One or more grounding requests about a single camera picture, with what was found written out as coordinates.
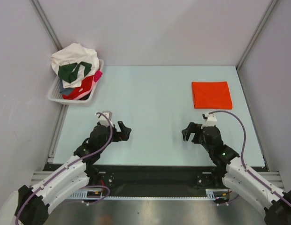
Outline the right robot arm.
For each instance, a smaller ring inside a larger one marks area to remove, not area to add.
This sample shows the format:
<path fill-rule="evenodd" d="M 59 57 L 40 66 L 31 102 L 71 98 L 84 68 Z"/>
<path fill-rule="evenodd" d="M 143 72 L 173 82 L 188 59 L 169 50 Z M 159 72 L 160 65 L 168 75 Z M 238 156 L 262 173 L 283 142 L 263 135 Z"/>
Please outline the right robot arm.
<path fill-rule="evenodd" d="M 264 216 L 267 225 L 291 225 L 291 191 L 272 184 L 250 166 L 228 145 L 224 144 L 220 130 L 189 123 L 182 130 L 183 140 L 188 141 L 194 134 L 192 143 L 200 144 L 216 165 L 212 184 L 235 191 Z"/>

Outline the orange t shirt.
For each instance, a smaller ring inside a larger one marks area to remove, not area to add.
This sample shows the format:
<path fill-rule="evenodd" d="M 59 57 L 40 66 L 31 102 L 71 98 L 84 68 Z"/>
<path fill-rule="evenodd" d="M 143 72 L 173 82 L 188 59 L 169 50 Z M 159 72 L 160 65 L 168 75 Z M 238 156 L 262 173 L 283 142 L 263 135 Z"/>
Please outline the orange t shirt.
<path fill-rule="evenodd" d="M 195 109 L 233 108 L 227 82 L 192 82 L 191 88 Z"/>

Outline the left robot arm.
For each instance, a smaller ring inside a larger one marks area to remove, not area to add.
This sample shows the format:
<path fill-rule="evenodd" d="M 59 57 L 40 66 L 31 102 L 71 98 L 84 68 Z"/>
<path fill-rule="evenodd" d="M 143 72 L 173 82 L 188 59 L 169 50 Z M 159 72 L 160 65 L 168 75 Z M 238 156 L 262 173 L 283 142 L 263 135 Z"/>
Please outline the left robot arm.
<path fill-rule="evenodd" d="M 110 122 L 105 125 L 98 122 L 65 164 L 40 183 L 31 187 L 22 186 L 18 190 L 14 224 L 42 225 L 49 214 L 72 193 L 86 186 L 96 186 L 99 172 L 94 168 L 94 163 L 110 143 L 127 141 L 130 137 L 131 128 L 122 121 L 118 125 L 119 131 Z"/>

